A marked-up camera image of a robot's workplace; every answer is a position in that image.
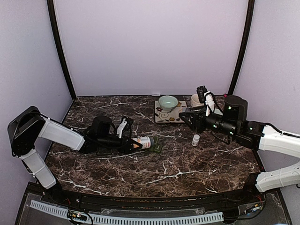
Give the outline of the orange grey-capped pill bottle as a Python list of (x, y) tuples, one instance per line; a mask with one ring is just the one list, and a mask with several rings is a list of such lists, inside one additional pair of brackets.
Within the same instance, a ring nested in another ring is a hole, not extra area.
[(139, 149), (149, 149), (154, 145), (154, 138), (149, 137), (149, 136), (144, 136), (144, 137), (137, 137), (133, 138), (132, 140), (136, 141), (137, 143), (141, 144), (142, 147), (140, 148), (139, 145), (133, 144), (134, 148), (139, 148)]

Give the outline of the green pill organizer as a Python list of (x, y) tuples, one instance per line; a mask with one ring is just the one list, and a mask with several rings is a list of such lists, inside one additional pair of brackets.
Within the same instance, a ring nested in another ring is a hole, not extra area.
[(148, 148), (148, 151), (160, 154), (163, 151), (163, 147), (164, 143), (162, 138), (158, 136), (150, 137), (150, 148)]

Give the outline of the small white pill bottle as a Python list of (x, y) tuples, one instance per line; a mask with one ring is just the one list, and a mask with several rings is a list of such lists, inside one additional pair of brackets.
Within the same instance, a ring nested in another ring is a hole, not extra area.
[(200, 136), (199, 135), (194, 135), (192, 139), (192, 146), (197, 147), (200, 141)]

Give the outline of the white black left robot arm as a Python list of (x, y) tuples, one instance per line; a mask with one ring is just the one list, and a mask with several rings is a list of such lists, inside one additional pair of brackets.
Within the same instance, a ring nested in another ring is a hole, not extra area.
[(48, 190), (47, 195), (55, 204), (63, 204), (66, 193), (58, 188), (57, 178), (36, 150), (37, 139), (58, 143), (83, 154), (92, 153), (98, 148), (127, 154), (144, 148), (141, 141), (132, 138), (132, 124), (133, 120), (124, 116), (120, 124), (115, 126), (111, 118), (99, 115), (89, 127), (77, 131), (31, 106), (8, 124), (7, 133), (12, 156), (22, 160), (41, 186)]

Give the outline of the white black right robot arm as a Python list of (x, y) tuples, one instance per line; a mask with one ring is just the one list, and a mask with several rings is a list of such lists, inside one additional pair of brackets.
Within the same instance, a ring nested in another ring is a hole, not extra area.
[[(234, 141), (252, 150), (280, 152), (299, 158), (300, 136), (281, 131), (270, 123), (248, 121), (246, 100), (234, 95), (225, 97), (222, 114), (213, 112), (214, 100), (206, 100), (205, 104), (192, 109), (185, 108), (179, 113), (180, 119), (193, 131), (200, 134), (208, 129), (226, 135), (229, 142)], [(240, 191), (239, 199), (243, 203), (250, 203), (257, 193), (299, 183), (299, 163), (271, 172), (252, 173)]]

